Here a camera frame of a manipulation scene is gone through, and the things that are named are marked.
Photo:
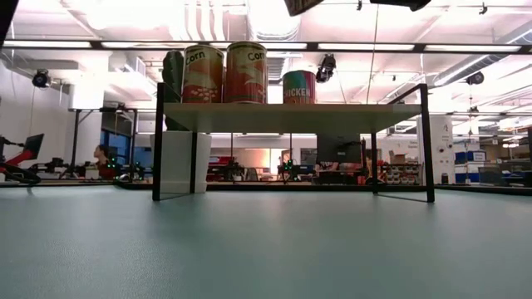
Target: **shelf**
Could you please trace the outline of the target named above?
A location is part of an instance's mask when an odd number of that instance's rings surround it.
[[[166,117],[203,133],[371,133],[420,113],[420,105],[165,104]]]

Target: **computer screen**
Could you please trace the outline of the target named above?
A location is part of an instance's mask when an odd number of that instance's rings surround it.
[[[316,163],[361,163],[360,135],[318,134],[318,156]]]
[[[41,151],[42,140],[44,139],[44,134],[34,135],[26,138],[26,143],[24,144],[24,150],[29,150],[32,152],[32,157],[28,160],[36,159],[39,156],[39,151]]]

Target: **person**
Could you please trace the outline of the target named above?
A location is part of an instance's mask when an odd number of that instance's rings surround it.
[[[98,175],[101,179],[114,179],[116,176],[115,169],[109,167],[109,148],[105,145],[98,145],[94,149],[94,158],[96,167],[98,168]]]

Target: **tin can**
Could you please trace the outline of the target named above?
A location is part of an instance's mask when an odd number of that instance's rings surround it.
[[[315,104],[316,75],[311,71],[289,71],[283,76],[284,104]]]
[[[183,103],[221,103],[224,53],[214,47],[185,49]]]
[[[227,48],[226,103],[266,103],[266,48],[257,42],[234,42]]]

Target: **ceiling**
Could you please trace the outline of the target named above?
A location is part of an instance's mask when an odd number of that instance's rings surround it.
[[[259,1],[262,0],[20,0],[9,36],[16,39],[248,40],[254,38],[249,30],[248,10],[254,9]],[[524,24],[529,23],[532,29],[532,0],[432,0],[418,12],[372,5],[368,0],[362,1],[362,9],[357,10],[356,0],[325,0],[305,12],[300,20],[290,20],[280,11],[283,0],[269,3],[256,14],[262,17],[254,17],[253,21],[273,33],[282,30],[279,24],[299,24],[293,39],[305,42],[490,44]],[[486,14],[480,14],[483,3],[488,7]],[[207,18],[203,16],[208,16],[206,25],[202,21]],[[146,64],[146,76],[152,81],[161,81],[161,61],[165,55],[163,51],[17,51],[17,54],[30,60],[77,61],[81,67],[90,67],[94,59],[102,56],[123,56],[125,61],[139,57]],[[316,71],[323,57],[319,53],[294,54],[297,55],[286,59],[289,66],[286,70]],[[393,92],[421,82],[424,76],[445,71],[469,56],[339,53],[335,57],[335,75],[317,86],[318,101],[322,103],[386,103]],[[472,104],[508,110],[528,105],[532,101],[532,85],[527,80],[532,75],[531,64],[532,56],[510,56],[482,70],[485,75],[482,85],[457,82],[431,89],[431,109],[467,110]],[[114,87],[106,93],[107,100],[134,100],[132,103],[141,103],[138,105],[142,107],[155,107],[149,91],[138,91],[138,77],[130,80],[113,75],[111,79]],[[406,101],[418,99],[412,95]]]

